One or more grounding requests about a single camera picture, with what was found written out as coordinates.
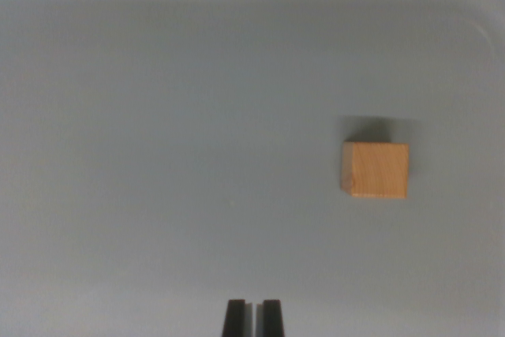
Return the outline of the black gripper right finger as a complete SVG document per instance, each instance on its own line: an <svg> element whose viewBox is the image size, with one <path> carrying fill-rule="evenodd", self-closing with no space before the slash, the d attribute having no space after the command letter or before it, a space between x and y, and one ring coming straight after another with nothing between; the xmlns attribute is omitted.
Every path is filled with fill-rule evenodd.
<svg viewBox="0 0 505 337"><path fill-rule="evenodd" d="M256 305L256 337L284 337L282 303L267 299Z"/></svg>

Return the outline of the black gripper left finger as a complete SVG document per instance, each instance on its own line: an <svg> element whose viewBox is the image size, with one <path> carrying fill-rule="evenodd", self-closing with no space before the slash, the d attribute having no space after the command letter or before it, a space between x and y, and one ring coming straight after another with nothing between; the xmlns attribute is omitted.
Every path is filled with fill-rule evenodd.
<svg viewBox="0 0 505 337"><path fill-rule="evenodd" d="M222 337L251 337L253 308L245 299L230 299L227 303Z"/></svg>

